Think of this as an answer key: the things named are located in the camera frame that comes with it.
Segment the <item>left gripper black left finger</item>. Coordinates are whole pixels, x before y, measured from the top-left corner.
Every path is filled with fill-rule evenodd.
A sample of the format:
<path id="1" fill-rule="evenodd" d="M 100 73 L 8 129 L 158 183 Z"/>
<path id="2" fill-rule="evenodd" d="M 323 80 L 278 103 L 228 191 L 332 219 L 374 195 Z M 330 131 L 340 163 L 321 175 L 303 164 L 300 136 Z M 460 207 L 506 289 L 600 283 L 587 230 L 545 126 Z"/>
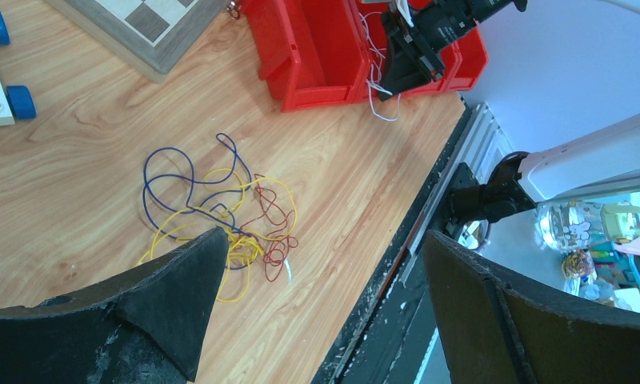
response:
<path id="1" fill-rule="evenodd" d="M 215 227 L 34 307 L 0 309 L 0 383 L 188 383 L 224 274 Z"/>

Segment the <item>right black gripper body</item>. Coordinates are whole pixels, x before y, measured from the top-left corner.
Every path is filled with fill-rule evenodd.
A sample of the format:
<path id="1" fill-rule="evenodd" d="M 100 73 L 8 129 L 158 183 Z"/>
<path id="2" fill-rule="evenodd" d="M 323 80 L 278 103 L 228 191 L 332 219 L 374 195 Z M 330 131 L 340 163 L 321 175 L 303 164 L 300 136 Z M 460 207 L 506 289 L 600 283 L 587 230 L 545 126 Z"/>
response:
<path id="1" fill-rule="evenodd" d="M 381 13 L 388 45 L 397 45 L 408 54 L 426 57 L 432 82 L 440 80 L 446 65 L 441 51 L 464 37 L 477 25 L 476 1 L 432 1 L 418 10 L 396 1 Z"/>

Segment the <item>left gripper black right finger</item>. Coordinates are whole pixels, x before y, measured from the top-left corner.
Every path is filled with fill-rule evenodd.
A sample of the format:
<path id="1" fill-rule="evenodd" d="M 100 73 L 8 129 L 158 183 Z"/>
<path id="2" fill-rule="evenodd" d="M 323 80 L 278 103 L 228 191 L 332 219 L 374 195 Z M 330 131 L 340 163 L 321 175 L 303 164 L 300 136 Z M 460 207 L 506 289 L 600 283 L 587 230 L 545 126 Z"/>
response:
<path id="1" fill-rule="evenodd" d="M 453 383 L 640 383 L 640 314 L 556 290 L 426 233 L 423 260 Z"/>

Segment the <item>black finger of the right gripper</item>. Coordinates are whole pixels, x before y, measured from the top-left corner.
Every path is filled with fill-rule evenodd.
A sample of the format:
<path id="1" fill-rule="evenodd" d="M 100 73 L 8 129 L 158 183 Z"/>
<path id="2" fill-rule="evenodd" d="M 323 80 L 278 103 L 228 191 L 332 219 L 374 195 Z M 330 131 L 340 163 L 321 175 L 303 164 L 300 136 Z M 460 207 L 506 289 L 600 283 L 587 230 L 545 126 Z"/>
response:
<path id="1" fill-rule="evenodd" d="M 388 45 L 386 62 L 378 85 L 378 99 L 386 101 L 403 92 L 425 86 L 432 82 L 431 68 L 425 64 L 426 57 L 408 54 L 397 45 Z"/>

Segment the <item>red compartment tray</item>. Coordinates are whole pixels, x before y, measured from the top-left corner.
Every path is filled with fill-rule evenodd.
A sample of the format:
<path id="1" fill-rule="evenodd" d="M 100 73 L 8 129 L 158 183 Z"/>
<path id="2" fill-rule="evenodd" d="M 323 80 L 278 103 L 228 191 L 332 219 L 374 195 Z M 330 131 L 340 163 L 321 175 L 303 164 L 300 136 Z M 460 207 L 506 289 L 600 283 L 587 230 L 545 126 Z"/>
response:
<path id="1" fill-rule="evenodd" d="M 386 35 L 379 15 L 388 2 L 241 1 L 258 56 L 258 71 L 282 111 L 376 100 L 376 75 Z"/>

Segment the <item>background clutter of toys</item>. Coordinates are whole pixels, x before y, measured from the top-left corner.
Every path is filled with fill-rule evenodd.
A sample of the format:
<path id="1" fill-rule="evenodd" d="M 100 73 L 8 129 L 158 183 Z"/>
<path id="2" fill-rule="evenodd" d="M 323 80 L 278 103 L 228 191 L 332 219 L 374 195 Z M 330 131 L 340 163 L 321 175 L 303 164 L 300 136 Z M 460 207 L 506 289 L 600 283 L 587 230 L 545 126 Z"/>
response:
<path id="1" fill-rule="evenodd" d="M 640 313 L 640 192 L 544 203 L 536 219 L 543 244 L 561 256 L 563 291 Z"/>

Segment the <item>wooden chessboard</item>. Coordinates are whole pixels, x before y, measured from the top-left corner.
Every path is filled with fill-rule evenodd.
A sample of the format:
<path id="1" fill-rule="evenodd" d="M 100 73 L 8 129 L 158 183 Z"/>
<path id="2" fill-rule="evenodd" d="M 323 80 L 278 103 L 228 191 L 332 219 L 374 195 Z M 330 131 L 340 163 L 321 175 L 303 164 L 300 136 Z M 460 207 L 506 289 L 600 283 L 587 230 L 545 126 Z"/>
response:
<path id="1" fill-rule="evenodd" d="M 226 11 L 215 0 L 52 0 L 48 4 L 155 83 Z"/>

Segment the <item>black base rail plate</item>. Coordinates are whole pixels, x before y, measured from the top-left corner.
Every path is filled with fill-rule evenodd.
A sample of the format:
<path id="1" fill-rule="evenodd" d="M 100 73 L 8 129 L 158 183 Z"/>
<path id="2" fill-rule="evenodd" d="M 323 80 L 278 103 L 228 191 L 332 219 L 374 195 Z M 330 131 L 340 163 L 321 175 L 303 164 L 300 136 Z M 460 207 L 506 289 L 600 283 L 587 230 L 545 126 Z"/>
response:
<path id="1" fill-rule="evenodd" d="M 423 261 L 425 232 L 439 225 L 459 165 L 475 167 L 499 125 L 486 103 L 466 106 L 444 136 L 442 152 L 426 155 L 426 177 L 410 178 L 418 188 L 375 271 L 312 378 L 313 383 L 420 383 L 437 342 Z"/>

